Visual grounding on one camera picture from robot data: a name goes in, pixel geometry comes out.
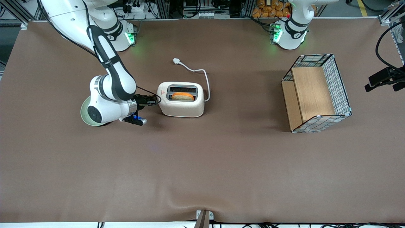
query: wire mesh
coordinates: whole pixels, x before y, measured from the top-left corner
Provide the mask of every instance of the wire mesh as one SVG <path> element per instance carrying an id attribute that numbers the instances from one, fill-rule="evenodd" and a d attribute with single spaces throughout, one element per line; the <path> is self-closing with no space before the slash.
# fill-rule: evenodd
<path id="1" fill-rule="evenodd" d="M 346 89 L 333 54 L 299 56 L 282 81 L 293 80 L 291 69 L 294 67 L 322 67 L 335 110 L 335 115 L 314 116 L 293 130 L 293 133 L 320 132 L 352 115 L 352 109 L 349 100 L 347 99 Z"/>

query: bread slice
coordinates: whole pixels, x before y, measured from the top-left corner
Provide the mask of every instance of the bread slice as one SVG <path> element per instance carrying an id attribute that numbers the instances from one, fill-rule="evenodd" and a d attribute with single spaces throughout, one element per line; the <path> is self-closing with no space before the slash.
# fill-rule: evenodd
<path id="1" fill-rule="evenodd" d="M 172 99 L 180 101 L 193 101 L 194 97 L 187 92 L 175 92 L 172 94 Z"/>

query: green led light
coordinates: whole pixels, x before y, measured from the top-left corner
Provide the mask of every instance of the green led light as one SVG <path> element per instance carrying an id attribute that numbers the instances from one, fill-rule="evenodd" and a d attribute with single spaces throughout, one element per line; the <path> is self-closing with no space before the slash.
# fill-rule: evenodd
<path id="1" fill-rule="evenodd" d="M 125 33 L 125 36 L 126 36 L 126 38 L 127 38 L 127 40 L 128 40 L 129 43 L 133 43 L 133 42 L 134 42 L 134 35 Z"/>
<path id="2" fill-rule="evenodd" d="M 274 41 L 274 42 L 280 41 L 280 37 L 281 37 L 282 34 L 283 34 L 283 30 L 280 29 L 280 30 L 274 35 L 273 41 Z"/>

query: electronic device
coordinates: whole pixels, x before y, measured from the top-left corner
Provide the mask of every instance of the electronic device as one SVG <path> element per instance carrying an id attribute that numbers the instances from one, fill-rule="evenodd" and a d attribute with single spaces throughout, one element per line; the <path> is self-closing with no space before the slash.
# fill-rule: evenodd
<path id="1" fill-rule="evenodd" d="M 163 114 L 174 117 L 200 117 L 204 113 L 205 102 L 211 97 L 207 73 L 204 69 L 192 70 L 178 58 L 174 58 L 176 65 L 182 65 L 189 71 L 204 72 L 207 80 L 208 98 L 204 100 L 204 90 L 201 85 L 192 82 L 163 82 L 158 87 L 157 94 L 161 100 L 159 107 Z"/>
<path id="2" fill-rule="evenodd" d="M 309 23 L 314 17 L 311 5 L 330 4 L 339 0 L 288 0 L 292 6 L 291 16 L 287 20 L 280 19 L 275 24 L 280 26 L 280 32 L 274 36 L 273 42 L 280 47 L 293 50 L 304 42 Z"/>
<path id="3" fill-rule="evenodd" d="M 115 47 L 121 47 L 120 50 L 128 48 L 134 42 L 131 40 L 134 34 L 128 33 L 129 23 L 118 20 L 113 10 L 107 7 L 115 0 L 41 2 L 50 25 L 64 38 L 96 57 L 107 71 L 90 82 L 90 97 L 81 107 L 83 121 L 91 126 L 115 120 L 144 125 L 147 121 L 139 117 L 138 111 L 157 105 L 158 96 L 136 94 L 136 88 L 140 87 L 116 52 Z"/>

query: yellow floor line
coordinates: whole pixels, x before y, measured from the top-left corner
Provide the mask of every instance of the yellow floor line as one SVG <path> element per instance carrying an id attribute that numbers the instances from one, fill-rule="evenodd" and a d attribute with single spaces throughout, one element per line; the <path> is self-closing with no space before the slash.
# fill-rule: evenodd
<path id="1" fill-rule="evenodd" d="M 360 7 L 361 15 L 363 17 L 367 17 L 368 15 L 367 15 L 366 8 L 364 7 L 363 2 L 361 0 L 357 0 L 357 2 L 358 2 L 358 6 Z"/>

